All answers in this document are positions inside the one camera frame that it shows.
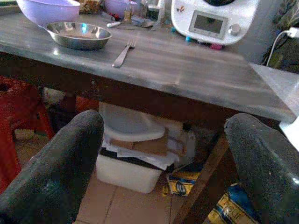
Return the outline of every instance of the knob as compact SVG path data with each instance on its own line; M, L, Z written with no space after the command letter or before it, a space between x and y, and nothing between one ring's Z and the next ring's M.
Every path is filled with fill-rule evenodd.
M239 24L233 24L229 27L228 32L233 35L237 36L241 31L241 27Z

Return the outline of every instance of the stainless steel bowl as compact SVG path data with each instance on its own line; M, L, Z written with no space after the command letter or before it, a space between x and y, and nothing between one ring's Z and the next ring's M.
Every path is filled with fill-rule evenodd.
M58 44L79 50L103 48L112 37L101 27L80 22L53 22L45 29Z

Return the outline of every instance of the power cord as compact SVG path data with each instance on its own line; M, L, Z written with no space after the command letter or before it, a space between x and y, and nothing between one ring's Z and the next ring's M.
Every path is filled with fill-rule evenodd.
M274 49L275 49L276 42L279 40L279 38L280 38L283 34L287 34L288 37L291 37L291 38L299 38L299 28L291 27L289 30L282 31L282 32L276 37L276 39L275 39L275 41L274 41L274 43L273 43L273 46L272 46L272 49L271 49L271 53L270 53L270 55L269 55L269 58L268 58L266 67L269 66L269 62L270 62L271 57L272 57L272 55L273 55L273 51L274 51Z

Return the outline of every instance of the gray countertop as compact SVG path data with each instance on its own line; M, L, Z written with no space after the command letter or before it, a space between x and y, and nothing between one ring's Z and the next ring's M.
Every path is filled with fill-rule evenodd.
M98 15L78 19L106 27L103 20ZM271 85L276 78L298 83L293 74L280 75L262 67L261 76L241 56L185 42L167 29L124 30L120 26L110 31L113 37L104 49L72 50L57 45L22 14L4 15L0 16L0 51L285 122L293 122L299 114L287 106L284 86ZM128 39L137 40L136 48L121 68L113 68Z

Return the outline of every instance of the display screen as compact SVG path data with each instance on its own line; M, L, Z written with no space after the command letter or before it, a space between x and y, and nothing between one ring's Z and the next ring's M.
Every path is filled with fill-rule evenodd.
M197 15L194 28L203 29L213 33L219 34L221 31L223 21L209 18L203 15Z

